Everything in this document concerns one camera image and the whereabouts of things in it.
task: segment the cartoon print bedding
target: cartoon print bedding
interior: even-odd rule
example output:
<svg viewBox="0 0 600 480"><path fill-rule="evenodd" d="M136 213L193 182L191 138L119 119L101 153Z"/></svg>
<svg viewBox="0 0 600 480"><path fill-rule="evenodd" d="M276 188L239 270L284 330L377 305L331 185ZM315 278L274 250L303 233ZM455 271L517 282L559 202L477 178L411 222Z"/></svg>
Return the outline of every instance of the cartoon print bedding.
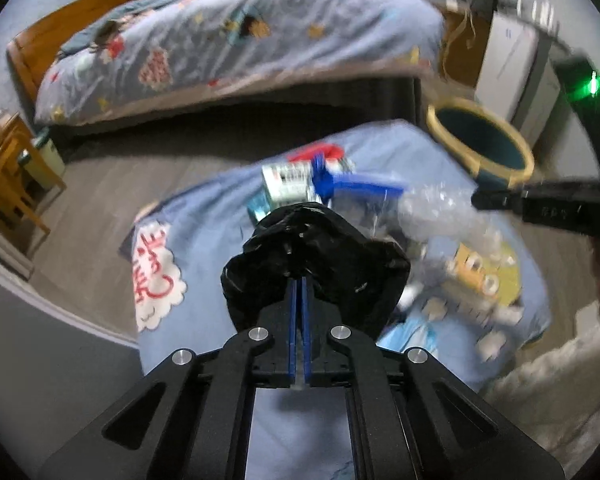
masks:
<svg viewBox="0 0 600 480"><path fill-rule="evenodd" d="M446 151L404 121L369 123L328 137L356 169L388 173L413 187L475 183ZM280 155L268 162L286 160ZM222 294L222 268L253 233L245 204L262 188L265 161L220 174L144 211L126 255L133 286L142 369L151 371L178 348L196 354L220 348L235 334ZM426 288L406 322L379 345L419 344L458 378L479 390L522 344L539 336L551 315L542 276L505 216L493 215L507 242L497 266L448 238L432 240L427 257L446 258L468 286L495 290L497 309L485 314L458 304L445 284ZM494 288L493 276L499 287ZM246 478L351 480L351 446L342 388L258 390Z"/></svg>
<svg viewBox="0 0 600 480"><path fill-rule="evenodd" d="M309 80L421 76L444 27L425 0L167 1L126 4L135 10L65 44L36 123L79 126Z"/></svg>

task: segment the white cloud print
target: white cloud print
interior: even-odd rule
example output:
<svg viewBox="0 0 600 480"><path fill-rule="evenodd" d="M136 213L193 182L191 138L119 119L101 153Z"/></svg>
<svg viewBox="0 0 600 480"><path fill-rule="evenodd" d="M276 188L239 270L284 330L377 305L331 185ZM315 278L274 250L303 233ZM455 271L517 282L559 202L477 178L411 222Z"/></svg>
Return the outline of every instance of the white cloud print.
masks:
<svg viewBox="0 0 600 480"><path fill-rule="evenodd" d="M182 303L187 284L166 241L170 224L150 222L138 229L132 257L138 332L154 330L171 307Z"/></svg>

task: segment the triangular cutout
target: triangular cutout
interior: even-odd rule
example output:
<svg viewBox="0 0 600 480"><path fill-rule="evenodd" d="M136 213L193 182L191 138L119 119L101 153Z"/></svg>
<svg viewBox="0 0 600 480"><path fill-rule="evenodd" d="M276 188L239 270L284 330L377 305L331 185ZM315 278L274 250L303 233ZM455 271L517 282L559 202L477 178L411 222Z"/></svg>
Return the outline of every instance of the triangular cutout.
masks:
<svg viewBox="0 0 600 480"><path fill-rule="evenodd" d="M446 384L435 383L433 388L461 448L471 449L496 435L494 425Z"/></svg>
<svg viewBox="0 0 600 480"><path fill-rule="evenodd" d="M165 383L154 384L111 421L102 431L104 438L127 449L139 449L166 389Z"/></svg>

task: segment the wooden chair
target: wooden chair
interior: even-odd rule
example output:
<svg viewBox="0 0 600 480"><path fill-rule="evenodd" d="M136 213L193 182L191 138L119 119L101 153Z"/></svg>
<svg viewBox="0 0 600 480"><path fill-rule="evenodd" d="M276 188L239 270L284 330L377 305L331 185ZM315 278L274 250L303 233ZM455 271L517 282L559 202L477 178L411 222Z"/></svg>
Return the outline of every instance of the wooden chair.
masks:
<svg viewBox="0 0 600 480"><path fill-rule="evenodd" d="M11 224L17 225L20 217L15 210L18 209L37 227L49 234L50 229L33 210L34 200L24 189L18 157L23 150L27 150L32 161L45 172L52 182L61 189L66 189L66 184L48 167L40 152L33 147L30 138L29 129L17 114L0 120L0 213ZM0 231L8 234L11 230L0 217Z"/></svg>

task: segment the black plastic bag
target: black plastic bag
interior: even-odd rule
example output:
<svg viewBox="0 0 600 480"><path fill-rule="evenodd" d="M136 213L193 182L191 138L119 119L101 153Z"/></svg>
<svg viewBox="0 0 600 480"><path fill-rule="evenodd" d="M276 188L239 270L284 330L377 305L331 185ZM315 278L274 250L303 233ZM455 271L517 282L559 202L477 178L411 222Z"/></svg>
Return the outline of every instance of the black plastic bag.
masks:
<svg viewBox="0 0 600 480"><path fill-rule="evenodd" d="M289 278L312 276L316 298L336 304L344 324L376 339L410 271L397 244L369 240L315 202L271 212L242 248L221 277L238 332L256 324L261 308L284 298Z"/></svg>

